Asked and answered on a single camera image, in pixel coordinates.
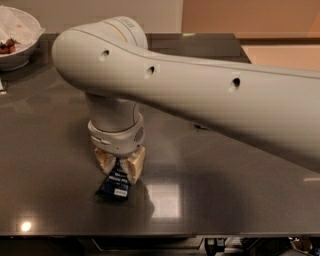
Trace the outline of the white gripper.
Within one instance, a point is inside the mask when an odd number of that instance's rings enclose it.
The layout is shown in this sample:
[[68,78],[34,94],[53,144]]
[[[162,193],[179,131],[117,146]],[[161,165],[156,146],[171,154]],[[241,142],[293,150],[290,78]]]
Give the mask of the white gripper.
[[94,152],[102,172],[109,175],[115,167],[116,157],[125,157],[120,160],[120,165],[134,185],[142,173],[145,160],[145,148],[141,146],[145,139],[143,116],[139,114],[137,122],[123,131],[99,130],[92,122],[88,123],[88,130],[92,143],[97,147]]

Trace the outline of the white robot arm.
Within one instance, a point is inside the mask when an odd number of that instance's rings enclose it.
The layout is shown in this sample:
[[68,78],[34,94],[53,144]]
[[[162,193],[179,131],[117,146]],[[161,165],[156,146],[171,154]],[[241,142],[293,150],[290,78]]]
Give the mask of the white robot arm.
[[86,95],[88,129],[104,172],[122,161],[130,180],[140,176],[138,104],[319,168],[320,75],[314,71],[152,52],[128,17],[62,32],[52,59],[61,77]]

